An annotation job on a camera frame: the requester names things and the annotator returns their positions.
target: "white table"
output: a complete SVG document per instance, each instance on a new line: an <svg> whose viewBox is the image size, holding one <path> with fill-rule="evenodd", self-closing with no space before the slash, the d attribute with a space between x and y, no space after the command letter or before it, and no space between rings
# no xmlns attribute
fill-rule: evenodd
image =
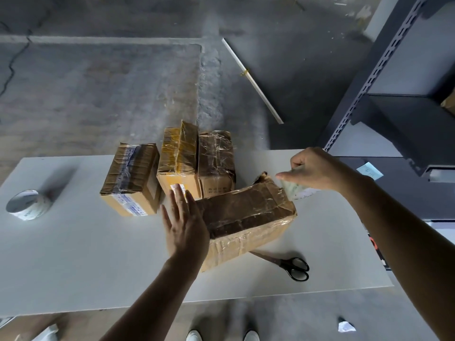
<svg viewBox="0 0 455 341"><path fill-rule="evenodd" d="M236 151L238 183L289 169L297 150ZM0 188L0 316L130 306L168 257L159 215L120 217L99 197L113 156L24 158ZM5 211L25 189L68 181L52 208L21 221ZM185 301L391 286L359 218L322 191L296 201L298 217L263 247L301 253L310 279L245 254L202 273Z"/></svg>

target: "shoe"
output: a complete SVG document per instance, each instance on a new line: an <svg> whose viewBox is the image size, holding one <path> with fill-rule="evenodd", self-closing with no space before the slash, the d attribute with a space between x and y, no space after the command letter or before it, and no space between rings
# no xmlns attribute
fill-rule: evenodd
<svg viewBox="0 0 455 341"><path fill-rule="evenodd" d="M259 341L259 335L254 330L250 330L245 334L243 341Z"/></svg>
<svg viewBox="0 0 455 341"><path fill-rule="evenodd" d="M190 330L187 335L187 341L202 341L201 334L197 330Z"/></svg>

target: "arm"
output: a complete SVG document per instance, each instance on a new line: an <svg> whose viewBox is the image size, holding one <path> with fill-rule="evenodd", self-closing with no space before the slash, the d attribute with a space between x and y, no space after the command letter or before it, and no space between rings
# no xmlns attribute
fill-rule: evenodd
<svg viewBox="0 0 455 341"><path fill-rule="evenodd" d="M320 148L291 159L277 178L338 191L381 249L415 308L441 340L455 335L455 245L379 188Z"/></svg>
<svg viewBox="0 0 455 341"><path fill-rule="evenodd" d="M100 341L161 341L168 334L175 315L208 252L209 235L193 197L180 187L177 199L170 193L171 223L162 206L166 241L171 257L156 279Z"/></svg>

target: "gray floor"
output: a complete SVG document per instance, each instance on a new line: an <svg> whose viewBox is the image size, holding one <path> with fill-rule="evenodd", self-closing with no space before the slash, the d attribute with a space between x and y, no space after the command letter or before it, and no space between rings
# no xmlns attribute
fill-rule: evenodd
<svg viewBox="0 0 455 341"><path fill-rule="evenodd" d="M160 143L162 129L181 118L231 131L237 148L313 144L371 47L346 14L378 1L299 0L302 11L292 0L0 0L4 34L181 38L174 45L31 44L0 99L0 181L24 156ZM223 36L284 126L240 76ZM22 46L0 44L0 81ZM62 334L97 340L122 312L67 314ZM338 333L340 316L358 331ZM399 287L187 304L168 340L182 340L193 324L206 341L239 340L246 320L262 340L435 340Z"/></svg>

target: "white stick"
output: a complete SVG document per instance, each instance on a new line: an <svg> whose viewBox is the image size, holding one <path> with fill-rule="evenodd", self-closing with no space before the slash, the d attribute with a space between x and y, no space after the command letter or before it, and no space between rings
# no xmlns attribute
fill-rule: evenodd
<svg viewBox="0 0 455 341"><path fill-rule="evenodd" d="M222 42L224 44L224 46L226 47L226 49L231 53L232 57L234 57L234 60L235 62L237 62L237 64L240 66L240 68L242 68L242 72L244 73L244 75L248 78L248 80L250 80L250 83L253 85L254 89L256 90L256 92L258 92L259 96L261 97L261 99L264 101L265 105L267 105L268 109L270 110L270 112L272 113L272 115L275 117L275 119L277 120L278 124L282 125L284 122L282 121L281 117L278 115L278 113L276 112L275 108L272 106L272 104L270 104L270 102L268 101L267 97L264 95L264 93L261 91L261 89L259 88L258 84L256 84L256 81L254 81L253 77L251 76L251 74L247 71L247 69L245 68L245 66L242 64L242 62L238 59L237 55L235 54L235 52L231 49L231 47L229 46L229 44L226 42L226 40L223 38L222 39Z"/></svg>

